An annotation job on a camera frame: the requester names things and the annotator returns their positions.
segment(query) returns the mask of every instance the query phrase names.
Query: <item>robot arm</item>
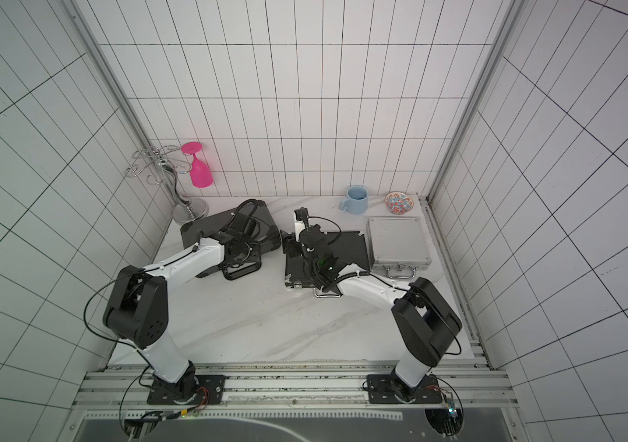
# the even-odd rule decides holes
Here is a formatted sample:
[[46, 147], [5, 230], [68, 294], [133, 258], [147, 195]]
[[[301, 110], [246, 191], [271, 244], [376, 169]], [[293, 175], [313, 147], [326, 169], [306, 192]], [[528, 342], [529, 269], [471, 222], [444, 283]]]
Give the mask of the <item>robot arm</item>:
[[194, 367], [167, 331], [168, 291], [220, 264], [224, 255], [223, 243], [198, 238], [192, 247], [155, 264], [127, 266], [118, 274], [103, 315], [103, 323], [141, 353], [159, 382], [181, 392], [183, 402], [194, 394]]
[[[406, 352], [390, 374], [391, 386], [403, 401], [411, 400], [420, 381], [437, 364], [461, 331], [459, 317], [425, 278], [403, 283], [374, 275], [333, 255], [318, 225], [309, 225], [306, 208], [295, 210], [295, 246], [315, 287], [333, 296], [354, 296], [391, 308]], [[418, 308], [426, 309], [424, 314]]]

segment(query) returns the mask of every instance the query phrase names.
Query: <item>patterned bowl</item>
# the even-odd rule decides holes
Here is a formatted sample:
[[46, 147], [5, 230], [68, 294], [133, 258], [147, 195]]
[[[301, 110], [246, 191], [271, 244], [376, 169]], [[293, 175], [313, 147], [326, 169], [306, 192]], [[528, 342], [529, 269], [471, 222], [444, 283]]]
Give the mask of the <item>patterned bowl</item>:
[[385, 205], [390, 213], [395, 215], [406, 214], [414, 207], [414, 200], [402, 192], [390, 192], [385, 197]]

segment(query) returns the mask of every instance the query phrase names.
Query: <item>metal bracket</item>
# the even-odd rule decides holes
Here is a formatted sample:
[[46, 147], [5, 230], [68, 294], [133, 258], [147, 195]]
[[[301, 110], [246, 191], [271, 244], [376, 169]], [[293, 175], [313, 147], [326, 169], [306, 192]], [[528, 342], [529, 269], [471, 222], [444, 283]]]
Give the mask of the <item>metal bracket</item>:
[[528, 442], [528, 435], [525, 433], [525, 426], [518, 411], [514, 408], [501, 408], [501, 411], [511, 438], [517, 442]]
[[427, 387], [435, 385], [439, 386], [437, 377], [428, 375], [422, 378], [417, 390], [412, 395], [412, 400], [404, 402], [399, 399], [392, 390], [390, 384], [390, 375], [368, 375], [366, 378], [366, 388], [368, 392], [368, 401], [372, 404], [440, 404], [442, 403], [442, 395]]
[[[226, 376], [205, 376], [199, 375], [196, 377], [198, 380], [198, 386], [203, 387], [208, 391], [208, 405], [217, 405], [221, 403], [223, 397], [223, 383], [226, 381]], [[204, 400], [205, 393], [203, 390], [197, 390], [194, 398], [187, 403], [177, 402], [179, 395], [173, 393], [164, 385], [155, 382], [147, 397], [147, 404], [150, 405], [198, 405]]]

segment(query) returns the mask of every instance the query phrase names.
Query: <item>white marble surface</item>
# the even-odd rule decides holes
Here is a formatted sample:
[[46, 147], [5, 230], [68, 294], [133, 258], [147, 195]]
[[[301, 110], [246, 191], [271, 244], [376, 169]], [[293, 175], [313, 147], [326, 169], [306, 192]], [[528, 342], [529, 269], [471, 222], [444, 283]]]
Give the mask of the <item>white marble surface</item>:
[[[392, 216], [371, 197], [368, 211], [352, 215], [338, 209], [341, 197], [262, 197], [277, 226], [293, 231], [293, 210], [306, 207], [310, 216], [336, 221], [343, 230], [366, 231], [368, 217]], [[238, 206], [243, 197], [211, 197], [211, 214]], [[424, 217], [420, 203], [407, 217]], [[326, 221], [317, 221], [323, 230]], [[459, 312], [444, 275], [426, 223], [422, 223], [432, 256], [428, 270], [418, 276], [433, 281], [444, 299]], [[156, 260], [182, 250], [179, 225], [172, 223]], [[315, 298], [311, 288], [284, 286], [285, 256], [280, 250], [262, 256], [262, 268], [248, 276], [227, 281], [220, 273], [194, 278], [169, 293], [169, 325], [177, 346], [196, 363], [276, 361], [396, 361], [404, 344], [389, 309], [380, 309], [357, 298]], [[465, 330], [458, 339], [460, 356], [473, 358]], [[127, 347], [117, 346], [110, 364], [143, 364]]]

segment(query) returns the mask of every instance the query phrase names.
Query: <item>pink cup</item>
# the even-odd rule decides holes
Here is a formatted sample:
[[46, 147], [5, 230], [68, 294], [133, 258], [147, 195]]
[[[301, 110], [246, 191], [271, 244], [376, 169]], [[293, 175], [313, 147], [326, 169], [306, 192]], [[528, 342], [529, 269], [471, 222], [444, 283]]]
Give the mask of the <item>pink cup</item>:
[[202, 149], [203, 146], [201, 143], [196, 141], [190, 141], [182, 146], [182, 152], [185, 155], [194, 155], [194, 161], [191, 164], [191, 172], [189, 172], [189, 175], [191, 176], [191, 182], [194, 184], [194, 187], [199, 188], [209, 187], [214, 183], [214, 177], [211, 175], [209, 166], [196, 158], [196, 153], [201, 152]]

